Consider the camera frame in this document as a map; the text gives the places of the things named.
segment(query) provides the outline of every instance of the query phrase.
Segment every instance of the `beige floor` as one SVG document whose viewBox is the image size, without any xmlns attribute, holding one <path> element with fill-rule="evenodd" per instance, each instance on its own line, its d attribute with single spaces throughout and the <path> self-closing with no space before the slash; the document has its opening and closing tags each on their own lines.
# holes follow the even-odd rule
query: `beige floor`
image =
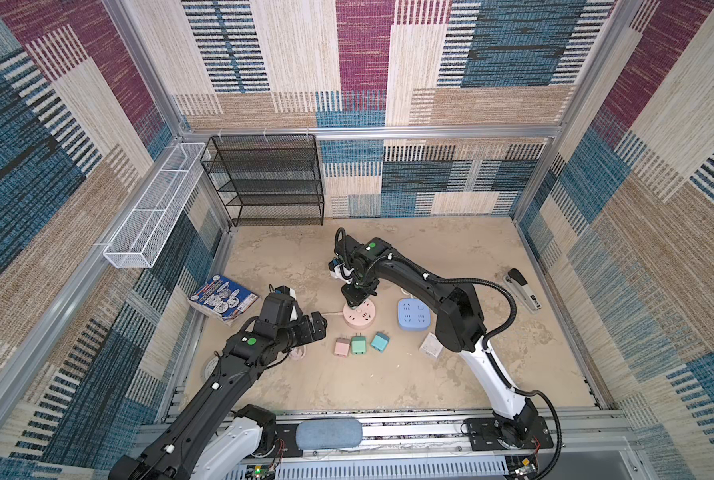
<svg viewBox="0 0 714 480">
<path fill-rule="evenodd" d="M 291 286 L 304 313 L 341 311 L 342 283 L 330 277 L 326 265 L 333 258 L 333 235 L 338 226 L 363 243 L 379 236 L 440 276 L 477 276 L 502 282 L 507 270 L 518 268 L 546 307 L 531 315 L 518 306 L 513 326 L 492 341 L 501 361 L 520 388 L 542 389 L 555 406 L 593 405 L 517 231 L 507 218 L 326 220 L 324 226 L 244 226 L 237 230 L 225 274 L 262 298 L 270 283 Z M 500 294 L 483 286 L 477 287 L 477 295 L 487 328 L 495 328 L 506 318 L 508 305 Z M 477 379 L 458 354 L 444 350 L 433 362 L 419 353 L 426 332 L 400 330 L 397 302 L 403 297 L 398 286 L 382 280 L 378 296 L 372 297 L 378 313 L 370 328 L 356 332 L 342 316 L 328 316 L 325 340 L 308 345 L 302 360 L 288 359 L 264 373 L 237 405 L 255 403 L 274 410 L 488 406 Z M 257 315 L 261 304 L 261 299 L 256 301 L 240 320 Z M 241 323 L 226 326 L 209 320 L 189 374 L 187 398 L 201 386 L 201 372 L 213 351 L 221 351 Z M 363 356 L 333 356 L 336 338 L 362 334 L 370 341 L 377 331 L 390 337 L 383 353 L 369 347 Z"/>
</svg>

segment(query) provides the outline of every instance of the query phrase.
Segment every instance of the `black mesh rack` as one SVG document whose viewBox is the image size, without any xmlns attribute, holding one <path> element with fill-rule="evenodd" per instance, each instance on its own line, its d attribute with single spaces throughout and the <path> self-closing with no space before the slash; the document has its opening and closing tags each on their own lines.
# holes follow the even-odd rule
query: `black mesh rack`
<svg viewBox="0 0 714 480">
<path fill-rule="evenodd" d="M 235 226 L 323 224 L 313 135 L 212 137 L 207 150 L 203 168 Z"/>
</svg>

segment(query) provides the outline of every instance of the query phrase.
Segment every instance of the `white mesh basket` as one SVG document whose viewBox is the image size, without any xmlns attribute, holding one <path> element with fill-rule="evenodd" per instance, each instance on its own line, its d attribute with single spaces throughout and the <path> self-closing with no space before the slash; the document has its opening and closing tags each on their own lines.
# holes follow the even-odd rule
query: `white mesh basket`
<svg viewBox="0 0 714 480">
<path fill-rule="evenodd" d="M 173 231 L 210 153 L 202 143 L 179 144 L 170 152 L 144 195 L 104 249 L 115 268 L 151 268 Z"/>
</svg>

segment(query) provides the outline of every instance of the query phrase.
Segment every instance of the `pink round power strip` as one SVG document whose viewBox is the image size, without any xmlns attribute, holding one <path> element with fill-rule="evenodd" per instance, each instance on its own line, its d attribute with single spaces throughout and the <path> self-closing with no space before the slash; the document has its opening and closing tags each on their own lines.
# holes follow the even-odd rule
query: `pink round power strip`
<svg viewBox="0 0 714 480">
<path fill-rule="evenodd" d="M 354 330 L 363 330 L 375 320 L 375 305 L 369 299 L 365 299 L 357 308 L 352 309 L 347 303 L 344 305 L 344 320 Z"/>
</svg>

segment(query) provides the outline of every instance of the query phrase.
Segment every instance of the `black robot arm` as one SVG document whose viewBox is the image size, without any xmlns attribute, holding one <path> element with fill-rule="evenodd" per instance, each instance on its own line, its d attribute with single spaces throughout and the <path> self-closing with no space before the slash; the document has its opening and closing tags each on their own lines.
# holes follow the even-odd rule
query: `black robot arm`
<svg viewBox="0 0 714 480">
<path fill-rule="evenodd" d="M 400 285 L 437 314 L 435 335 L 446 349 L 473 352 L 477 341 L 486 334 L 485 317 L 471 282 L 451 282 L 432 274 L 378 237 L 361 244 L 350 235 L 337 235 L 334 252 L 337 260 L 329 264 L 331 272 L 339 268 L 351 270 L 351 278 L 348 279 L 351 283 L 343 285 L 341 293 L 352 308 L 375 295 L 382 278 Z M 343 262 L 342 266 L 339 266 L 338 260 Z M 507 299 L 510 303 L 514 302 L 511 295 Z M 512 321 L 514 318 L 510 315 L 509 322 Z"/>
<path fill-rule="evenodd" d="M 304 315 L 289 293 L 281 286 L 264 299 L 261 314 L 227 340 L 210 378 L 175 422 L 138 458 L 118 460 L 109 473 L 111 480 L 188 480 L 221 422 L 278 354 L 325 338 L 327 321 L 319 312 L 311 318 Z M 253 330 L 247 331 L 251 322 Z M 248 406 L 238 415 L 263 427 L 256 452 L 268 452 L 274 441 L 274 414 Z"/>
</svg>

